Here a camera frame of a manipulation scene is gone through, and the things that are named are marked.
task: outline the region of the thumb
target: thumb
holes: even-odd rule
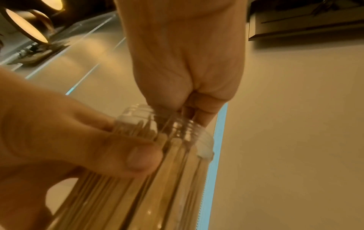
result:
[[[40,147],[48,150],[43,158],[67,161],[100,174],[147,175],[156,170],[163,156],[152,141],[103,131],[75,120],[51,130],[57,132],[57,138]]]

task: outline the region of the blue led light strip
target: blue led light strip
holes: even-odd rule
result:
[[[213,191],[215,189],[217,168],[220,159],[220,150],[223,142],[224,128],[226,113],[228,111],[228,104],[226,103],[220,110],[217,120],[215,132],[213,134],[214,146],[213,152],[215,153],[212,162],[210,163],[209,170],[207,172],[207,178],[205,183],[204,195],[202,197],[200,213],[197,222],[197,230],[207,230],[209,228]]]

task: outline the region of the fingernail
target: fingernail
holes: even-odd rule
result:
[[[143,170],[154,164],[155,147],[151,145],[138,146],[132,149],[126,164],[129,169]]]

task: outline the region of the hand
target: hand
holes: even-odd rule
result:
[[[116,0],[148,104],[207,126],[243,74],[246,0]]]
[[[46,193],[84,168],[136,177],[158,166],[150,141],[112,133],[114,119],[0,69],[0,225],[42,229]]]

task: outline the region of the plastic jar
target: plastic jar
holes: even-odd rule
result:
[[[145,178],[120,179],[93,172],[77,181],[49,230],[195,230],[213,138],[191,120],[146,105],[127,108],[115,133],[155,141],[164,152]]]

